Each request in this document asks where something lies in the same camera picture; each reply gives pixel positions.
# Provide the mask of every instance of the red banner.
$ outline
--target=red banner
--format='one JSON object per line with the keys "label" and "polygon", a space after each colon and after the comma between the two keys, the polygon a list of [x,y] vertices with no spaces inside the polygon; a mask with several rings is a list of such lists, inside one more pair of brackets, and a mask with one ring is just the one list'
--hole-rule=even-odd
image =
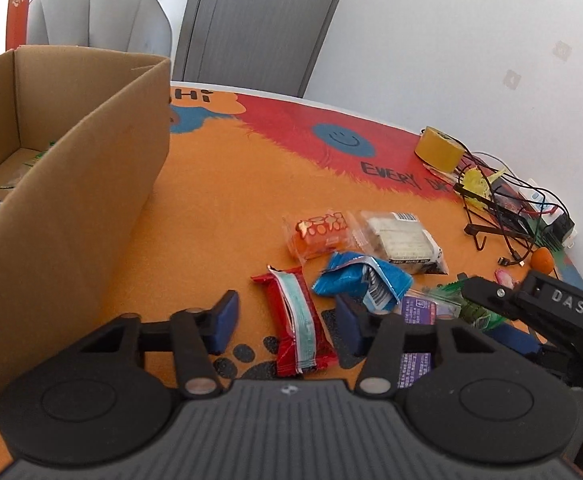
{"label": "red banner", "polygon": [[29,0],[9,0],[7,9],[6,49],[17,48],[27,42]]}

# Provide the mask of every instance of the round black disc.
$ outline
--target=round black disc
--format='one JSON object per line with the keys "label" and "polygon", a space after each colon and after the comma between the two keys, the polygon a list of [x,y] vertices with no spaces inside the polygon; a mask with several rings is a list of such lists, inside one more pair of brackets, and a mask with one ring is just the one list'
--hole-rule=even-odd
{"label": "round black disc", "polygon": [[170,412],[169,390],[141,368],[75,360],[10,384],[0,396],[0,431],[16,457],[88,465],[144,446]]}
{"label": "round black disc", "polygon": [[503,465],[560,452],[577,420],[564,384],[524,360],[494,354],[466,354],[435,368],[410,388],[405,412],[446,454]]}

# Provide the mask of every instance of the table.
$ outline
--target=table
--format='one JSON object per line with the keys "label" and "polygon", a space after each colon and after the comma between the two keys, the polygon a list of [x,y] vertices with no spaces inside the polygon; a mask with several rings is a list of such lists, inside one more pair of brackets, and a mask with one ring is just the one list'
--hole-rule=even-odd
{"label": "table", "polygon": [[[401,128],[295,98],[174,84],[170,153],[111,280],[101,321],[123,312],[164,320],[184,308],[210,308],[233,288],[241,313],[227,352],[213,358],[216,370],[227,383],[272,377],[274,326],[264,291],[250,276],[268,264],[297,266],[287,252],[282,216],[308,210],[413,213],[443,248],[450,270],[417,276],[417,285],[452,282],[459,272],[493,279],[498,257],[508,254],[504,241],[491,236],[476,251],[463,232],[461,201],[414,155],[417,140]],[[583,287],[568,256],[555,259],[561,278]],[[309,285],[326,261],[306,264]],[[519,266],[509,269],[516,279],[526,274]],[[333,300],[314,300],[339,366],[305,378],[353,385],[361,359],[338,336]],[[175,385],[171,355],[146,357],[149,371]],[[8,462],[0,439],[0,470]]]}

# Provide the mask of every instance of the gray chair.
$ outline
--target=gray chair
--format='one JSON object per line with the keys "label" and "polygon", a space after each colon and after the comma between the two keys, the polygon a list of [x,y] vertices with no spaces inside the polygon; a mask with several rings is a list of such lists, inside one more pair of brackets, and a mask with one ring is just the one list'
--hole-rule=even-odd
{"label": "gray chair", "polygon": [[27,44],[169,56],[172,30],[157,0],[31,0]]}

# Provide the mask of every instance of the yellow tape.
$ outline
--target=yellow tape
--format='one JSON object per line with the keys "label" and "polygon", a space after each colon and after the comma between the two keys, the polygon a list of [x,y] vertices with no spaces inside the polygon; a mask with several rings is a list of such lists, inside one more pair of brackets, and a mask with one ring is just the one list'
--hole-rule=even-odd
{"label": "yellow tape", "polygon": [[444,173],[451,173],[465,153],[459,143],[431,126],[425,128],[414,151],[424,162]]}

